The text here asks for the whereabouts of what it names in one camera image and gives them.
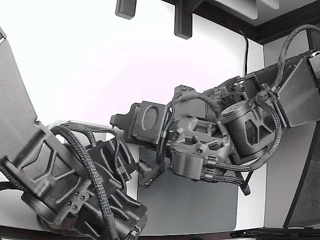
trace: gray mat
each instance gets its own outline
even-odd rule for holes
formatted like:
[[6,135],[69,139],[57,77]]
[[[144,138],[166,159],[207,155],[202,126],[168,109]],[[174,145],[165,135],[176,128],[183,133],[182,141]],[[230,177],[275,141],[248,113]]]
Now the gray mat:
[[[154,163],[155,157],[141,148],[140,159]],[[143,235],[228,232],[236,227],[238,186],[233,184],[193,182],[166,171],[148,189],[138,188],[138,201],[148,208]]]

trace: gray metal bracket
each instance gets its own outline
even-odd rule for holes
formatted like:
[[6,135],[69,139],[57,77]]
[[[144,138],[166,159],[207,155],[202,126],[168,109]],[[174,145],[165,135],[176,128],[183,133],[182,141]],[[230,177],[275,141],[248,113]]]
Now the gray metal bracket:
[[137,0],[117,0],[115,15],[124,19],[132,19],[136,14]]
[[204,0],[177,0],[175,4],[174,34],[183,39],[192,37],[193,12]]
[[[175,5],[174,34],[183,39],[192,37],[193,12],[204,0],[170,1]],[[117,0],[115,15],[132,19],[136,14],[137,0]]]

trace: cylindrical motor housing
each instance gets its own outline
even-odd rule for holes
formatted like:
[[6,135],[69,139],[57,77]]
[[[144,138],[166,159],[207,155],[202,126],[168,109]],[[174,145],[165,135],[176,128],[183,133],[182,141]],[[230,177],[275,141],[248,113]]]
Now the cylindrical motor housing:
[[275,139],[276,126],[260,106],[251,109],[248,101],[237,102],[221,113],[232,142],[241,157],[248,157],[267,147]]

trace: white wall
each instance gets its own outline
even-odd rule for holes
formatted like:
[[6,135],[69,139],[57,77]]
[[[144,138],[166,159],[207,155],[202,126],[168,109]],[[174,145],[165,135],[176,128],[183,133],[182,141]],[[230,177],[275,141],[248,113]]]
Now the white wall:
[[[174,35],[168,3],[138,0],[132,20],[115,16],[115,6],[116,0],[1,1],[0,26],[45,125],[108,125],[134,102],[168,103],[178,85],[202,92],[243,74],[242,36],[194,16],[193,37],[184,40]],[[248,60],[248,72],[263,68],[263,47],[250,41]],[[39,229],[20,193],[9,192],[0,194],[10,198],[0,205],[0,225]]]

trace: screw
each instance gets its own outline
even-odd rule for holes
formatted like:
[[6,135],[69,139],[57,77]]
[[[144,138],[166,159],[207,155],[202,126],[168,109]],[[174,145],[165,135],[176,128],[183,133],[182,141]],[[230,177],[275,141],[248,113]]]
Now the screw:
[[242,86],[242,87],[239,89],[239,93],[243,93],[245,90],[246,90],[245,87]]

